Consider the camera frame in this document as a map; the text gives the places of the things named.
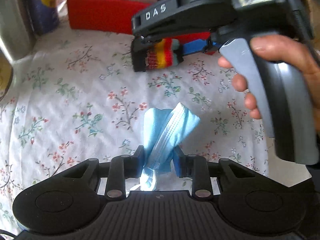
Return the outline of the striped colourful knitted sock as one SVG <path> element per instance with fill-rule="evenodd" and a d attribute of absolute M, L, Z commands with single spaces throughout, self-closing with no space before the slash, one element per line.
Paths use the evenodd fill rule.
<path fill-rule="evenodd" d="M 164 69 L 183 62 L 183 46 L 179 40 L 165 38 L 148 48 L 139 49 L 135 38 L 131 43 L 131 59 L 134 72 Z"/>

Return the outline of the blue surgical mask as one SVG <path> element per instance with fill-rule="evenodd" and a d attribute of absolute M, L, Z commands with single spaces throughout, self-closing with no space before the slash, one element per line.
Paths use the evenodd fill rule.
<path fill-rule="evenodd" d="M 144 164 L 139 184 L 131 191 L 154 191 L 161 175 L 171 172 L 174 148 L 199 124 L 200 118 L 185 105 L 174 109 L 148 109 L 144 114 Z"/>

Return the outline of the red cardboard box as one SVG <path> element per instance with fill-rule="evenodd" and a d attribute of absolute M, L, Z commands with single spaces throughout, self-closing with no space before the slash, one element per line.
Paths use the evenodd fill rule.
<path fill-rule="evenodd" d="M 129 0 L 67 0 L 72 29 L 132 34 L 131 18 L 149 5 Z"/>

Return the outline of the floral white tablecloth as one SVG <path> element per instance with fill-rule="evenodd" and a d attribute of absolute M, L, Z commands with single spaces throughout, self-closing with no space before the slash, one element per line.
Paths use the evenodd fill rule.
<path fill-rule="evenodd" d="M 23 189 L 91 157 L 132 154 L 150 108 L 182 103 L 200 117 L 181 144 L 185 154 L 229 158 L 268 175 L 263 124 L 248 116 L 244 95 L 231 85 L 235 72 L 220 68 L 218 55 L 136 73 L 130 35 L 71 29 L 65 1 L 58 12 L 59 26 L 14 65 L 1 101 L 2 230 L 19 233 L 12 203 Z"/>

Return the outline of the blue yellow can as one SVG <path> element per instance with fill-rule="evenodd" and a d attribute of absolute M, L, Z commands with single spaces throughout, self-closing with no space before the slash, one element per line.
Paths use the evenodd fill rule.
<path fill-rule="evenodd" d="M 60 23 L 56 0 L 27 0 L 29 17 L 37 35 L 53 31 Z"/>

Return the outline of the steel thermos flask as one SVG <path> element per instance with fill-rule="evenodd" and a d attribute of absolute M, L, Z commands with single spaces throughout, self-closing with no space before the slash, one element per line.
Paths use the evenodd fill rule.
<path fill-rule="evenodd" d="M 24 2 L 1 0 L 1 51 L 10 63 L 28 55 L 35 44 Z"/>

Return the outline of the glass jar with lid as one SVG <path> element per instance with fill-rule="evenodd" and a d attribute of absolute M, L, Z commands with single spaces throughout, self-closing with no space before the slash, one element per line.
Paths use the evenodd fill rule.
<path fill-rule="evenodd" d="M 0 56 L 0 100 L 7 94 L 13 77 L 13 68 L 7 58 L 1 53 Z"/>

